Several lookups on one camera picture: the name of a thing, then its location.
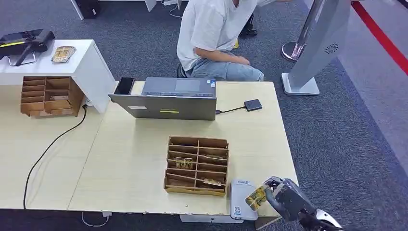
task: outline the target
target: metal stand pole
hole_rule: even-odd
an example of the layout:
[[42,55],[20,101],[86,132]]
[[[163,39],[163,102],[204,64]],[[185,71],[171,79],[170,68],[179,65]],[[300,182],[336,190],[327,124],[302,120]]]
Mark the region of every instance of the metal stand pole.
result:
[[305,24],[303,25],[302,32],[297,39],[297,42],[287,42],[282,46],[281,54],[282,56],[292,62],[297,62],[303,48],[306,46],[307,33],[309,32],[312,23],[315,21],[316,15],[319,12],[320,6],[323,0],[314,0],[312,7],[310,8],[309,14]]

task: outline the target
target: label sticker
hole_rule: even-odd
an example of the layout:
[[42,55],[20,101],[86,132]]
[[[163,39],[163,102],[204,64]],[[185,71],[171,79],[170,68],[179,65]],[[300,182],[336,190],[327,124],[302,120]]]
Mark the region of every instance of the label sticker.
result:
[[161,113],[179,113],[179,111],[175,111],[175,110],[160,110]]
[[234,207],[234,215],[241,215],[241,207],[239,206]]
[[247,180],[239,180],[238,183],[239,183],[239,184],[248,184],[249,181],[247,181]]
[[130,109],[147,110],[145,106],[127,106]]

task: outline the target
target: qr code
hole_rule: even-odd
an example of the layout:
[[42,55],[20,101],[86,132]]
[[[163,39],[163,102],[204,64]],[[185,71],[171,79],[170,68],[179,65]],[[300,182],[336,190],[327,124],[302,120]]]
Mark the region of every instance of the qr code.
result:
[[238,206],[234,207],[234,215],[241,215],[241,207]]

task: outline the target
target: black chair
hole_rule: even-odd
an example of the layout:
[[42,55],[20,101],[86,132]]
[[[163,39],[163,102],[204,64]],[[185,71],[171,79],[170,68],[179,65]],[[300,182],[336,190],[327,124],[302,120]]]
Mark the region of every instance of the black chair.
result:
[[186,72],[184,71],[181,64],[177,66],[176,75],[177,75],[177,78],[187,78]]

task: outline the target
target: cardboard organizer box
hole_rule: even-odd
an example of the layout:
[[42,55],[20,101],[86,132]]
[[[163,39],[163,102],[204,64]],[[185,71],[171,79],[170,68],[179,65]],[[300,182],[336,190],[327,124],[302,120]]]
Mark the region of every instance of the cardboard organizer box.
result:
[[21,113],[27,116],[78,116],[84,93],[71,77],[24,77]]
[[224,196],[228,157],[224,139],[170,136],[164,189],[168,193]]

